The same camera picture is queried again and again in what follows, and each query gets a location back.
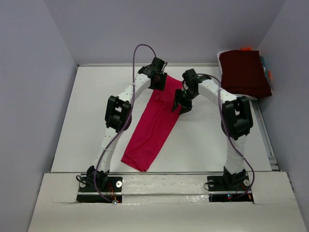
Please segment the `pink t-shirt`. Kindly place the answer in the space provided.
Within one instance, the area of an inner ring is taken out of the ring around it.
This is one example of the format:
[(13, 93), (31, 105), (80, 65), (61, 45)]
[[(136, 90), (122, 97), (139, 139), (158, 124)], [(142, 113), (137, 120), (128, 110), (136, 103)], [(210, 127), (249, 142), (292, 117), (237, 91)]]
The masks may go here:
[(124, 151), (122, 163), (140, 172), (149, 169), (180, 116), (181, 108), (172, 111), (172, 107), (175, 91), (181, 87), (181, 81), (168, 75), (165, 89), (153, 91)]

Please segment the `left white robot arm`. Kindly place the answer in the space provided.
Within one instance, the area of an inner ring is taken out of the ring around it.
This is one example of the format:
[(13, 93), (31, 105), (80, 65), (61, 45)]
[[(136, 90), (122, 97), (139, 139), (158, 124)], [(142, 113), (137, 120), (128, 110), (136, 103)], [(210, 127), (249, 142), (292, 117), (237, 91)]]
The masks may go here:
[(106, 132), (94, 164), (86, 171), (86, 180), (95, 190), (106, 188), (112, 156), (120, 136), (131, 124), (135, 100), (146, 89), (164, 90), (167, 79), (167, 73), (164, 72), (166, 65), (167, 62), (153, 58), (151, 64), (133, 73), (131, 85), (120, 94), (108, 98), (104, 117)]

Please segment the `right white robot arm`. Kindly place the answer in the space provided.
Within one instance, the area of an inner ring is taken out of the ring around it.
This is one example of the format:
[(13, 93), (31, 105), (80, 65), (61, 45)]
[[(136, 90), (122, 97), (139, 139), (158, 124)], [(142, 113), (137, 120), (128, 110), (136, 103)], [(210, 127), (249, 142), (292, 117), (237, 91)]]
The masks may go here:
[(211, 191), (222, 188), (235, 191), (247, 175), (243, 155), (248, 134), (253, 127), (250, 101), (245, 96), (237, 96), (223, 89), (221, 82), (214, 76), (196, 73), (194, 69), (182, 74), (182, 88), (175, 91), (172, 111), (179, 109), (179, 114), (192, 110), (192, 101), (203, 96), (219, 108), (221, 128), (227, 138), (226, 162), (222, 176), (212, 176), (208, 180)]

